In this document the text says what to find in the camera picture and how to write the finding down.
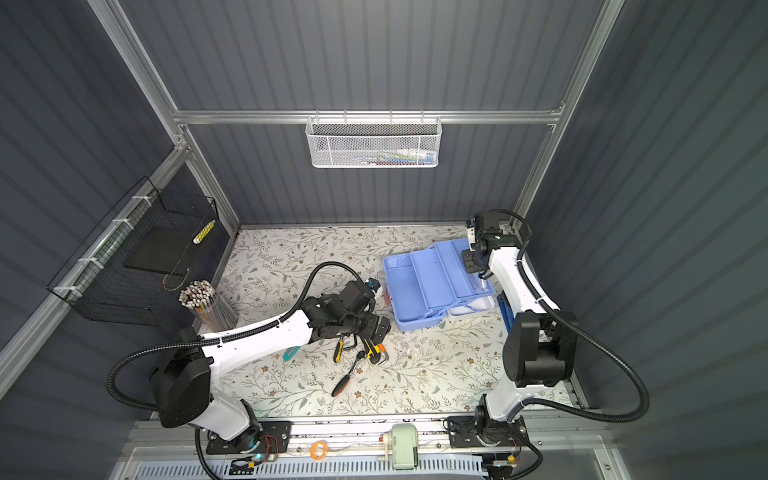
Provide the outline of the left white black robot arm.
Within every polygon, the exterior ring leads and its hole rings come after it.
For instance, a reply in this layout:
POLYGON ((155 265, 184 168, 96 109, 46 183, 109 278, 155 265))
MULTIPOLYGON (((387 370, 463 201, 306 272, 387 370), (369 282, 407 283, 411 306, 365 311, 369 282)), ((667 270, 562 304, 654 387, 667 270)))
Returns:
POLYGON ((267 434, 251 405, 222 392, 222 376, 271 354, 316 343, 342 342, 351 337, 362 356, 378 363, 378 347, 391 330, 388 318, 376 313, 381 283, 355 274, 338 293, 312 296, 305 282, 296 302, 284 313, 245 327, 197 335, 185 329, 175 342, 133 352, 109 371, 106 390, 116 401, 158 413, 165 428, 191 425, 216 435, 236 452, 266 447, 267 434), (117 376, 128 364, 158 357, 150 373, 153 399, 137 400, 121 392, 117 376))

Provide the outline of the black handled screwdriver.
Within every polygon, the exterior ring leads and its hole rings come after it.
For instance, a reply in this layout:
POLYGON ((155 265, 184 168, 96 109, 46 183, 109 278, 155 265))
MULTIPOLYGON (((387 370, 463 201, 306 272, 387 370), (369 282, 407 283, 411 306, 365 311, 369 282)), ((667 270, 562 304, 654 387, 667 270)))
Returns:
POLYGON ((331 392, 331 396, 333 398, 337 397, 342 393, 344 388, 348 385, 349 381, 351 380, 355 369, 357 365, 360 363, 361 360, 365 359, 367 357, 367 354, 364 351, 359 351, 355 357, 355 360, 353 361, 349 371, 338 381, 338 383, 335 385, 334 389, 331 392))

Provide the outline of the yellow green marker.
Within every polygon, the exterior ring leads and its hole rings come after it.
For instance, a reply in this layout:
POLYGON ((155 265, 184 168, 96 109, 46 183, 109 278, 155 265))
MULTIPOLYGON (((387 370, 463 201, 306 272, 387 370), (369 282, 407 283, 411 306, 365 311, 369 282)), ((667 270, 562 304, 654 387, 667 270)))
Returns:
POLYGON ((200 231, 195 235, 193 238, 193 243, 195 245, 199 245, 203 242, 203 240, 207 237, 207 235, 213 230, 213 228, 216 226, 216 221, 211 220, 209 221, 204 227, 200 229, 200 231))

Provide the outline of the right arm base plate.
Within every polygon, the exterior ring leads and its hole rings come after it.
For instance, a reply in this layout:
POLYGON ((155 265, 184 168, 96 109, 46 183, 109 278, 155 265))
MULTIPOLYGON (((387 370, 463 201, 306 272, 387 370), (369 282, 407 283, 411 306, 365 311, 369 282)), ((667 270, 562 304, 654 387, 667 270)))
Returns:
POLYGON ((522 439, 528 440, 524 423, 506 423, 491 420, 478 427, 473 416, 449 416, 442 420, 452 448, 522 448, 522 439))

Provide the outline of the white blue tool box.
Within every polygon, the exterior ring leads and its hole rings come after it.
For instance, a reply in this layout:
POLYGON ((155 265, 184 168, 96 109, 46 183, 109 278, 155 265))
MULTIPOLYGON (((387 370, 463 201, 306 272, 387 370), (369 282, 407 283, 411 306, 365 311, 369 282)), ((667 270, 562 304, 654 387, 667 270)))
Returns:
POLYGON ((460 238, 383 259, 387 293, 400 331, 435 327, 447 316, 458 318, 494 307, 492 284, 465 269, 462 253, 468 249, 468 240, 460 238))

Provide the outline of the yellow black utility knife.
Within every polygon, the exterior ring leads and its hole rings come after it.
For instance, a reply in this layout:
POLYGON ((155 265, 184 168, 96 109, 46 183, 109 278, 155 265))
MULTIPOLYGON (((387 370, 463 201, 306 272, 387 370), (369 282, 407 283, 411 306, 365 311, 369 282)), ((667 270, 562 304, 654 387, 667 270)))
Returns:
POLYGON ((389 360, 389 354, 383 344, 374 344, 369 340, 363 340, 365 354, 373 365, 381 365, 389 360))

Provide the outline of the mint green device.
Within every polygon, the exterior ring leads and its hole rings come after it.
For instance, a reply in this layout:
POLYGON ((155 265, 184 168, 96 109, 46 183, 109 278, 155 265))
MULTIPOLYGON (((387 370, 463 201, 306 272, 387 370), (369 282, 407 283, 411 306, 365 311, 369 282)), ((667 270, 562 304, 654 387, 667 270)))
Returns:
POLYGON ((382 434, 385 460, 395 470, 413 470, 418 466, 418 429, 411 423, 395 424, 382 434))

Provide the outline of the yellow black pliers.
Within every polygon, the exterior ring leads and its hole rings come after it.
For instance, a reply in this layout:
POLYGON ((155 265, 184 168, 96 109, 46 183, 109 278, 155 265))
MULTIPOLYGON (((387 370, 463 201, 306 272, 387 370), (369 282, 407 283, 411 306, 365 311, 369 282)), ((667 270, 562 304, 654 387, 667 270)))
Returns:
POLYGON ((337 344, 334 350, 334 355, 333 355, 333 361, 335 363, 339 363, 341 361, 344 353, 344 349, 345 349, 345 342, 343 339, 339 339, 337 341, 337 344))

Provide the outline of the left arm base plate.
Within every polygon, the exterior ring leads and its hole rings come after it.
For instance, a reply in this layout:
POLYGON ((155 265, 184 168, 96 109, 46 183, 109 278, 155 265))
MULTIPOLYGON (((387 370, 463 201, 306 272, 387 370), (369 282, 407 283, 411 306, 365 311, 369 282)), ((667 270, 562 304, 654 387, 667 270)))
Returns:
POLYGON ((290 421, 260 421, 232 440, 207 433, 205 453, 208 455, 277 455, 287 451, 293 423, 290 421))

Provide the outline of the teal utility knife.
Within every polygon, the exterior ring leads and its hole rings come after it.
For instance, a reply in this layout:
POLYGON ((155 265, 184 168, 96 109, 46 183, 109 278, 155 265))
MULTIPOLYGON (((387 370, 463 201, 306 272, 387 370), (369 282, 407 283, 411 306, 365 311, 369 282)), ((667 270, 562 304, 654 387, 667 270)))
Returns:
POLYGON ((283 360, 285 362, 291 361, 293 357, 298 353, 299 350, 300 350, 300 346, 295 346, 287 349, 283 354, 283 360))

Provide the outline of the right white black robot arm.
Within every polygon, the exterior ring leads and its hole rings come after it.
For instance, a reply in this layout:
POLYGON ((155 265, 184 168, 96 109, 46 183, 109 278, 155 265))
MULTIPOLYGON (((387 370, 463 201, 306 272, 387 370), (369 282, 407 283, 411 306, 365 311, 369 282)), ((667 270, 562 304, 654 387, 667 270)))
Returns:
POLYGON ((499 307, 509 324, 502 349, 504 375, 475 408, 477 436, 491 441, 503 423, 513 425, 531 405, 603 423, 630 423, 645 416, 651 398, 639 374, 580 328, 575 315, 559 309, 541 287, 528 262, 533 230, 525 218, 510 210, 491 209, 475 214, 466 227, 465 269, 498 280, 502 288, 499 307), (540 391, 571 378, 579 341, 594 347, 626 374, 638 394, 636 407, 625 413, 599 413, 539 396, 540 391))

